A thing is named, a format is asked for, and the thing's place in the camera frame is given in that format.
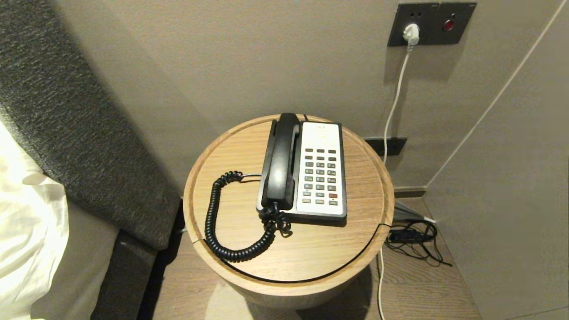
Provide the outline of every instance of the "upholstered headboard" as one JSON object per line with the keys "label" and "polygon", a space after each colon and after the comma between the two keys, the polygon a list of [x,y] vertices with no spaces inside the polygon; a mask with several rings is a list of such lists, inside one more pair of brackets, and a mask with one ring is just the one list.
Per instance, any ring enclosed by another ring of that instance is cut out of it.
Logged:
{"label": "upholstered headboard", "polygon": [[46,0],[0,1],[0,117],[68,197],[167,246],[180,197]]}

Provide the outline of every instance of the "round side table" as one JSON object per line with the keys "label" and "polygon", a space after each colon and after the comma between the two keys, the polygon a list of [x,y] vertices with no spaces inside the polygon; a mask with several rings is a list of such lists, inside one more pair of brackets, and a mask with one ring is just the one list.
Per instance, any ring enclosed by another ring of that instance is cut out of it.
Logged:
{"label": "round side table", "polygon": [[[205,243],[205,216],[212,183],[227,171],[260,173],[272,120],[245,122],[225,132],[201,154],[184,190],[184,218],[199,256],[247,300],[269,307],[305,309],[340,293],[379,252],[391,224],[394,193],[385,166],[358,135],[343,127],[348,217],[344,227],[292,224],[271,247],[245,262],[226,262]],[[328,120],[308,116],[310,121]],[[223,188],[216,234],[230,249],[246,248],[263,234],[255,210],[258,178]]]}

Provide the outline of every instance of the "telephone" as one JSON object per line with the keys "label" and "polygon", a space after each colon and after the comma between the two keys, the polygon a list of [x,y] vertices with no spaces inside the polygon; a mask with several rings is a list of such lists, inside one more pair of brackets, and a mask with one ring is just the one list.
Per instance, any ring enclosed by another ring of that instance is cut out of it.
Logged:
{"label": "telephone", "polygon": [[[339,123],[299,121],[293,113],[273,120],[261,174],[230,171],[213,182],[205,241],[229,262],[255,258],[269,248],[277,230],[291,235],[289,221],[344,226],[347,218],[342,129]],[[257,211],[265,233],[251,246],[232,250],[215,234],[221,189],[244,177],[261,177]]]}

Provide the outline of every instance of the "black coiled cord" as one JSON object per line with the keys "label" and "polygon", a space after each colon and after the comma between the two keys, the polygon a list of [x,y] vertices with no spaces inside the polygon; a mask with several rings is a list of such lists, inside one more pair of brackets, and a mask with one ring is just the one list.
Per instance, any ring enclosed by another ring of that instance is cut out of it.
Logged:
{"label": "black coiled cord", "polygon": [[240,250],[231,250],[219,243],[215,235],[215,224],[221,188],[232,182],[241,181],[243,177],[243,173],[240,171],[230,171],[215,180],[209,198],[208,214],[205,218],[205,242],[216,256],[229,262],[247,261],[257,257],[271,246],[275,239],[275,231],[290,231],[290,223],[287,222],[284,213],[278,209],[277,204],[274,204],[272,207],[264,208],[259,213],[259,218],[265,226],[265,233],[257,242]]}

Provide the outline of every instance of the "wall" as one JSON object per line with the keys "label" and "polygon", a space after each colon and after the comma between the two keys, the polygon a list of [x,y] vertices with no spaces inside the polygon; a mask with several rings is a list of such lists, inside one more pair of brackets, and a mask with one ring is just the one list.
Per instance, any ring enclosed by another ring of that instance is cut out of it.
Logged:
{"label": "wall", "polygon": [[[203,148],[253,117],[382,136],[405,55],[386,47],[398,2],[55,0],[180,191]],[[409,138],[388,163],[396,186],[427,184],[559,2],[480,0],[460,44],[415,49],[390,134]]]}
{"label": "wall", "polygon": [[567,30],[569,5],[424,198],[484,319],[569,318]]}

